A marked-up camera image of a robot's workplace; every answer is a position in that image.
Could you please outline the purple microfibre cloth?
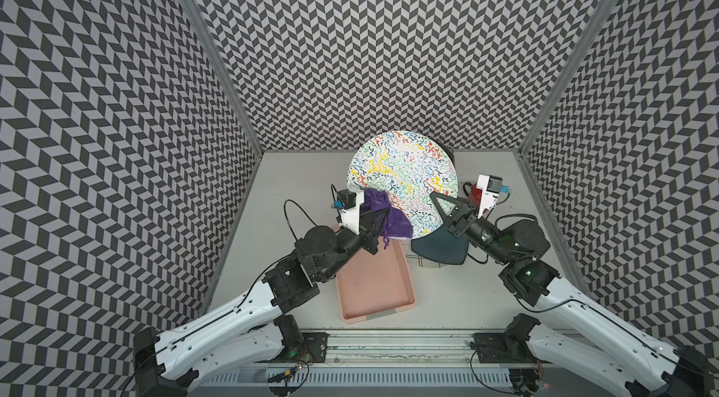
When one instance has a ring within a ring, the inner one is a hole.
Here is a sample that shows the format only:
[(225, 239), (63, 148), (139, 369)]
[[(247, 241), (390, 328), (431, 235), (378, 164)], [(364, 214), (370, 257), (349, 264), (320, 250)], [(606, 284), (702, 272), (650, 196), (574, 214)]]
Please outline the purple microfibre cloth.
[(392, 239), (412, 239), (414, 230), (408, 217), (399, 208), (391, 204), (389, 194), (373, 188), (365, 189), (364, 202), (361, 204), (361, 214), (370, 213), (374, 221), (381, 225), (379, 232), (384, 248), (387, 248)]

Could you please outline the teal square plate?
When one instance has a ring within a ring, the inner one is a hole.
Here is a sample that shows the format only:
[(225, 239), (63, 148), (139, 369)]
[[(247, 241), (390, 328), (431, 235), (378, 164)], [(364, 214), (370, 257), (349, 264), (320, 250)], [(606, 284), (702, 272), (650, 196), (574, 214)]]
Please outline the teal square plate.
[(432, 233), (411, 241), (414, 254), (443, 265), (463, 265), (468, 247), (467, 237), (452, 234), (449, 224), (443, 224)]

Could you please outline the multicolour squiggle round plate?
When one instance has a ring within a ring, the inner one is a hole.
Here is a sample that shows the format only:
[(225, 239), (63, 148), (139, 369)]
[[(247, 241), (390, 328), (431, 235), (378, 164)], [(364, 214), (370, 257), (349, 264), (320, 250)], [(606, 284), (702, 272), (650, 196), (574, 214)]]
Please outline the multicolour squiggle round plate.
[(456, 198), (459, 188), (449, 154), (414, 131), (388, 131), (367, 140), (349, 163), (346, 184), (386, 192), (391, 206), (411, 223), (415, 239), (442, 225), (431, 194)]

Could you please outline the white plate coloured stripes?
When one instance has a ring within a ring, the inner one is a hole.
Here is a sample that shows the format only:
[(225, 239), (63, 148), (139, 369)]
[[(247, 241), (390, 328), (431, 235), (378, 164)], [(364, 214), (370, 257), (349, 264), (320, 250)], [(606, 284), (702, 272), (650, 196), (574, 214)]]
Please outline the white plate coloured stripes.
[(419, 266), (421, 268), (438, 269), (438, 268), (444, 267), (444, 265), (442, 263), (438, 263), (438, 262), (432, 261), (432, 260), (427, 260), (426, 258), (417, 257), (415, 259), (415, 262), (417, 263), (417, 266)]

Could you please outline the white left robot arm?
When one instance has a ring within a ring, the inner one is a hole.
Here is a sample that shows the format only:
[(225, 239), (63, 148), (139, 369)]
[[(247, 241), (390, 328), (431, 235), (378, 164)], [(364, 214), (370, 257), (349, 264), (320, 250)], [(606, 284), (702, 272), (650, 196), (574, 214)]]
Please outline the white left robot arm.
[(303, 333), (291, 311), (316, 297), (319, 284), (359, 251), (376, 254), (388, 215), (388, 209), (342, 211), (339, 228), (310, 228), (236, 299), (175, 329), (137, 333), (130, 379), (136, 393), (185, 396), (236, 367), (282, 357), (302, 363)]

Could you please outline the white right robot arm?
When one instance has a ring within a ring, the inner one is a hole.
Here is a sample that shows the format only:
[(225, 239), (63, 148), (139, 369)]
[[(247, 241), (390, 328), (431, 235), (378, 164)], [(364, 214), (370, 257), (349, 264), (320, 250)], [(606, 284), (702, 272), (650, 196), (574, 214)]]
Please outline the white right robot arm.
[(550, 248), (537, 219), (498, 228), (469, 201), (434, 192), (439, 234), (479, 248), (522, 307), (504, 337), (537, 361), (569, 370), (615, 396), (708, 396), (715, 376), (692, 346), (676, 348), (612, 314), (542, 260)]

